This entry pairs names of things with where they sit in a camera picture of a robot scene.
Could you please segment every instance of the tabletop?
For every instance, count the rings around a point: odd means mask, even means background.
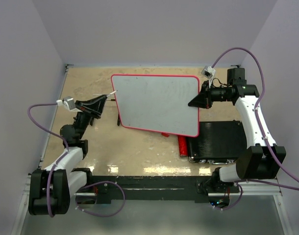
[[[71,96],[75,100],[88,100],[93,94],[112,92],[111,75],[129,74],[177,74],[195,75],[200,84],[202,68],[70,68],[61,98]],[[216,77],[226,81],[227,69],[217,68]],[[211,109],[200,109],[200,121],[240,120],[231,102],[214,102]],[[72,124],[75,113],[58,108],[52,131],[59,133],[65,124]],[[82,139],[89,141],[87,156],[77,167],[88,167],[93,175],[121,176],[199,176],[211,175],[218,165],[190,163],[180,158],[177,136],[165,137],[160,133],[127,129],[117,126],[116,102],[107,101],[101,119],[88,126]],[[42,168],[55,161],[63,151],[61,139],[50,136]]]

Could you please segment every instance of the wall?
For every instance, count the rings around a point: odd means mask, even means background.
[[[277,1],[251,51],[266,78],[262,101],[266,122],[277,144],[286,147],[284,166],[299,177],[299,0]],[[257,67],[249,56],[243,66],[249,82],[260,84]],[[299,187],[282,170],[278,178],[283,184]],[[299,235],[299,192],[282,191],[294,232]]]
[[[31,0],[0,0],[0,235],[10,234],[27,174],[37,167],[45,133],[29,105],[53,102],[63,63]],[[33,115],[49,126],[54,109]]]
[[[201,66],[230,47],[250,48],[276,0],[33,2],[67,63]],[[220,63],[244,57],[232,52]]]

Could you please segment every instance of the red frame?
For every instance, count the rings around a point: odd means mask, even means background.
[[[112,81],[112,77],[113,76],[148,76],[148,77],[193,77],[195,78],[197,81],[198,81],[198,93],[199,93],[199,78],[194,76],[194,75],[172,75],[172,74],[168,74],[168,75],[165,75],[165,74],[130,74],[130,73],[124,73],[124,74],[120,74],[120,73],[116,73],[116,74],[113,74],[111,75],[111,85],[112,85],[112,89],[115,90],[114,88],[114,83]],[[117,104],[117,109],[118,109],[118,113],[119,113],[119,117],[120,117],[120,120],[121,120],[121,115],[120,115],[120,110],[119,110],[119,106],[118,106],[118,103],[117,103],[117,97],[116,97],[116,93],[115,93],[115,98],[116,98],[116,104]],[[143,130],[143,131],[153,131],[153,132],[158,132],[158,133],[162,133],[161,131],[154,131],[154,130],[149,130],[149,129],[141,129],[141,128],[136,128],[136,127],[130,127],[130,126],[124,126],[122,123],[121,125],[125,128],[130,128],[130,129],[136,129],[136,130]],[[179,135],[179,134],[176,134],[176,133],[171,133],[171,132],[164,132],[164,133],[168,133],[168,134],[172,134],[172,135]],[[188,136],[188,137],[197,137],[199,136],[199,108],[198,108],[198,134],[196,136]]]

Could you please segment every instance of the whiteboard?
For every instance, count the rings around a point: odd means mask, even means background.
[[[188,106],[199,93],[196,76],[114,74],[111,82],[122,126],[199,135],[199,109]]]

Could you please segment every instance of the table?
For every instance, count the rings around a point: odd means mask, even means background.
[[[112,92],[110,77],[115,73],[130,74],[186,74],[196,75],[200,84],[202,68],[69,68],[61,98],[72,96],[87,100],[93,94]],[[226,81],[227,69],[217,69],[216,77]],[[65,124],[71,124],[75,113],[59,108],[52,131],[59,133]],[[107,101],[101,119],[89,126],[83,139],[89,141],[89,152],[77,167],[88,167],[93,175],[123,176],[207,176],[218,165],[193,164],[179,157],[177,136],[127,129],[117,126],[116,103]],[[209,110],[200,109],[200,121],[240,120],[231,102],[215,102]],[[62,141],[50,136],[42,168],[50,165],[63,151]]]

